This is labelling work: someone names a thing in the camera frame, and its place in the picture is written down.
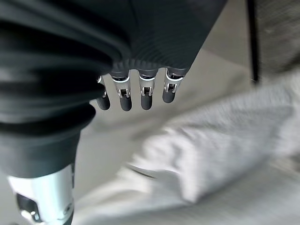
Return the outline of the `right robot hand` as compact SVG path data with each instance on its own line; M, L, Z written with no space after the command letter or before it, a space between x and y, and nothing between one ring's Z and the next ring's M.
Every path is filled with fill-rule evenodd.
M0 167L33 225L69 225L81 130L110 106L124 111L129 71L149 109L166 68L170 103L221 14L224 0L3 0L0 3Z

